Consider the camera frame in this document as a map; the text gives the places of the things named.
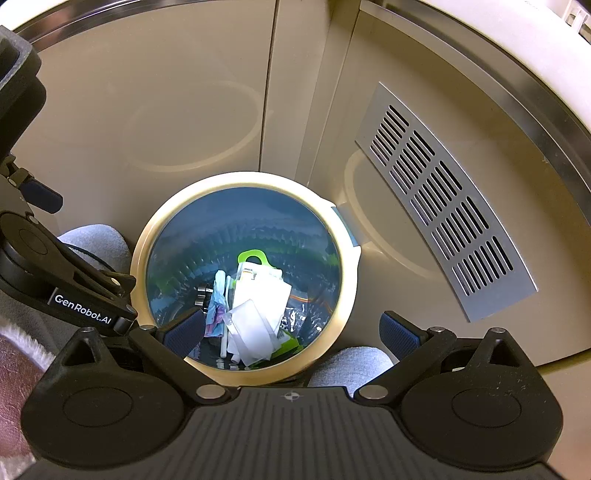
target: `metal screw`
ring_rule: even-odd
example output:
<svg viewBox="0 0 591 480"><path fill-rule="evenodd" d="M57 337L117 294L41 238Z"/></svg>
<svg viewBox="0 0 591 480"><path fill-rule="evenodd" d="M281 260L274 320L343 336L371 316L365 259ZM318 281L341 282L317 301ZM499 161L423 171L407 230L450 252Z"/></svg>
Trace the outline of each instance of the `metal screw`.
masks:
<svg viewBox="0 0 591 480"><path fill-rule="evenodd" d="M216 398L222 398L226 393L226 389L221 385L201 385L197 389L197 395L205 400L215 400Z"/></svg>
<svg viewBox="0 0 591 480"><path fill-rule="evenodd" d="M381 400L388 395L388 389L382 385L365 385L359 389L359 395L368 400Z"/></svg>

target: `silver vent grille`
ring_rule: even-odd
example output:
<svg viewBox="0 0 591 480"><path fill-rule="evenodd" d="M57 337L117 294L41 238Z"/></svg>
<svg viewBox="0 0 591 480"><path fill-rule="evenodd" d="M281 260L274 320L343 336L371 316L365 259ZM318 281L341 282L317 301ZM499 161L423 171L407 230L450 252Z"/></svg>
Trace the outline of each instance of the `silver vent grille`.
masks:
<svg viewBox="0 0 591 480"><path fill-rule="evenodd" d="M470 321L537 291L515 245L471 179L381 83L356 142L417 225Z"/></svg>

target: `cream plastic rim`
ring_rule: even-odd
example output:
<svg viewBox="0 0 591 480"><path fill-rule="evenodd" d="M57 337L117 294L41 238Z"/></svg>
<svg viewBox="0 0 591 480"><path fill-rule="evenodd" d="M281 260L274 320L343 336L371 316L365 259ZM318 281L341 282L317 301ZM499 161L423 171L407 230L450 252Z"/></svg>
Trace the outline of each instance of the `cream plastic rim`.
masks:
<svg viewBox="0 0 591 480"><path fill-rule="evenodd" d="M140 325L155 324L146 295L145 272L150 252L160 232L177 213L191 202L209 193L236 187L259 187L275 190L306 205L329 231L340 259L340 293L335 310L324 330L300 353L280 364L251 371L222 370L185 358L185 361L190 365L222 385L233 387L265 385L291 377L318 360L340 335L353 309L361 247L353 246L347 229L332 209L334 204L292 180L254 171L225 173L189 185L159 208L139 237L131 262L131 274L137 279L136 286L131 293L131 303L138 311Z"/></svg>

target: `gray fabric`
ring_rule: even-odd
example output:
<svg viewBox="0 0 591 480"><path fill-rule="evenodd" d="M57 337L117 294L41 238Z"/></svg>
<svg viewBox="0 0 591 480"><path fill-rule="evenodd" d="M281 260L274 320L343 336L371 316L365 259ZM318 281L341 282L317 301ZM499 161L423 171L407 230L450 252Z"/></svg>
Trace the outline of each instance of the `gray fabric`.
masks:
<svg viewBox="0 0 591 480"><path fill-rule="evenodd" d="M65 244L75 245L95 254L117 272L129 273L131 267L129 248L127 248L127 244L119 232L109 225L81 226L64 233L59 238ZM77 250L74 250L74 252L93 267L99 270L106 269L105 266L88 255Z"/></svg>
<svg viewBox="0 0 591 480"><path fill-rule="evenodd" d="M346 387L349 395L383 374L393 363L384 352L369 346L341 350L319 366L309 387Z"/></svg>
<svg viewBox="0 0 591 480"><path fill-rule="evenodd" d="M64 233L61 241L84 248L106 261L121 273L129 273L131 254L127 244L117 230L108 225L89 225ZM79 254L98 269L105 269L87 255ZM56 354L74 334L78 327L62 322L16 301L0 291L0 313L10 322L18 325L46 350Z"/></svg>

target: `blue gripper pad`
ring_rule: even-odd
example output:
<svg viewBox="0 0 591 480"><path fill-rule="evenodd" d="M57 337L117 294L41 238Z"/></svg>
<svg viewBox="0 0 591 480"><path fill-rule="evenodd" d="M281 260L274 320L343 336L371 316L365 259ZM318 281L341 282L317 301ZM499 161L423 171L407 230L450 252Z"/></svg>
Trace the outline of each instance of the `blue gripper pad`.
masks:
<svg viewBox="0 0 591 480"><path fill-rule="evenodd" d="M180 358L185 358L203 339L205 315L201 309L191 309L158 329L156 338Z"/></svg>
<svg viewBox="0 0 591 480"><path fill-rule="evenodd" d="M424 344L429 335L397 313L388 311L379 320L379 337L388 350L402 360Z"/></svg>

